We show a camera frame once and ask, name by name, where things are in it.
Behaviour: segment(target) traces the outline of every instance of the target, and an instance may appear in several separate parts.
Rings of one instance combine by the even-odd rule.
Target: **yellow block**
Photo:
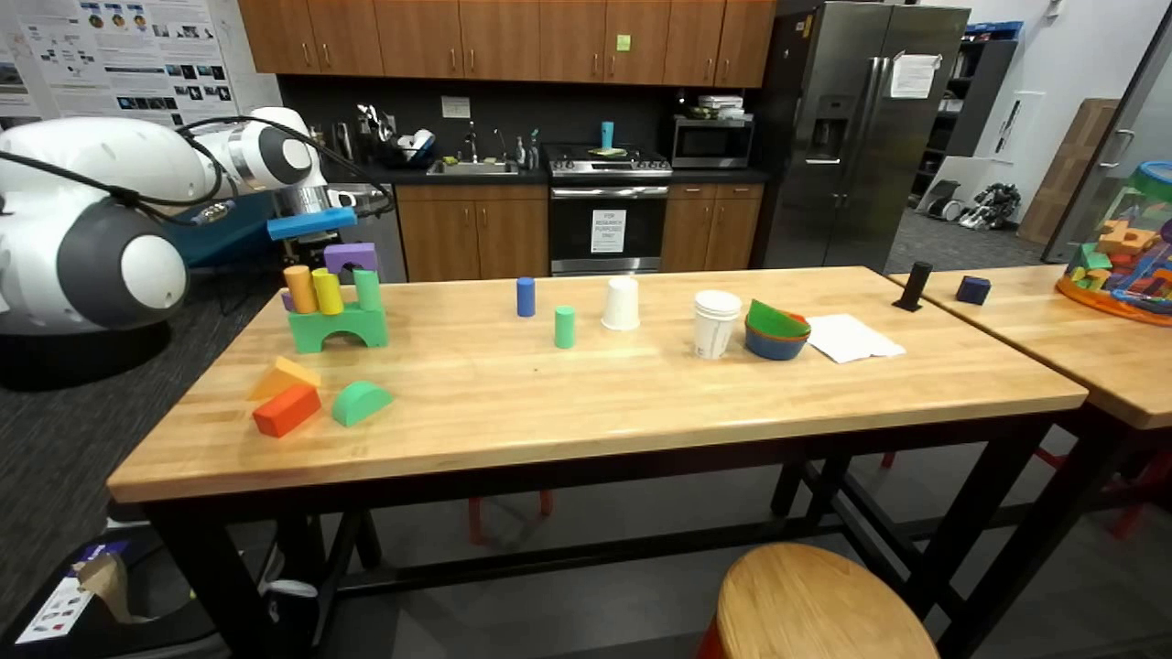
[[[308,267],[284,267],[284,284],[297,316],[316,316],[316,288],[308,284]]]
[[[327,267],[316,267],[310,281],[316,281],[319,316],[340,316],[344,302],[340,302],[337,274]]]
[[[266,373],[256,381],[251,389],[251,403],[264,403],[291,384],[310,384],[310,389],[321,389],[321,377],[310,373],[308,364],[291,361],[291,357],[272,357]]]

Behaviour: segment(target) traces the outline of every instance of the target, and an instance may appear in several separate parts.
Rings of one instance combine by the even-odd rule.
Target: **wooden cabinet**
[[[758,235],[758,184],[669,187],[661,225],[665,269],[739,269]]]
[[[774,0],[724,0],[713,86],[760,86],[774,39]]]
[[[238,0],[266,74],[760,86],[774,0]]]
[[[550,269],[544,187],[394,187],[410,281]]]

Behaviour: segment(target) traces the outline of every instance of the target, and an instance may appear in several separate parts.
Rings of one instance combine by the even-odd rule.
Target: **wooden tabletop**
[[[1133,427],[1172,425],[1172,330],[1112,318],[1053,292],[1067,267],[935,269],[927,295],[1092,389],[1087,403]],[[993,281],[980,306],[955,299],[964,274]]]
[[[109,474],[116,500],[173,500],[349,478],[434,474],[490,466],[721,445],[935,419],[1071,408],[1084,389],[938,311],[888,306],[897,284],[865,267],[642,274],[642,330],[600,330],[603,279],[543,279],[537,318],[514,316],[514,281],[383,284],[391,345],[297,355],[272,299],[163,419]],[[858,316],[899,357],[833,364],[805,349],[760,361],[739,345],[721,361],[691,351],[691,292]],[[553,349],[553,306],[577,306],[577,345]],[[394,403],[359,427],[328,412],[284,440],[249,419],[249,389],[275,355]]]

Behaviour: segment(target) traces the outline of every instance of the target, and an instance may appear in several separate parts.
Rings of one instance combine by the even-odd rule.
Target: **red block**
[[[316,408],[321,408],[319,389],[291,384],[278,396],[272,396],[264,406],[251,408],[251,419],[264,436],[284,436],[300,419],[308,419]]]

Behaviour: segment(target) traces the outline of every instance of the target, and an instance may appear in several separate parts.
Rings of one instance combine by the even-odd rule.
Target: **upper cabinet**
[[[238,0],[266,74],[760,86],[774,0]]]

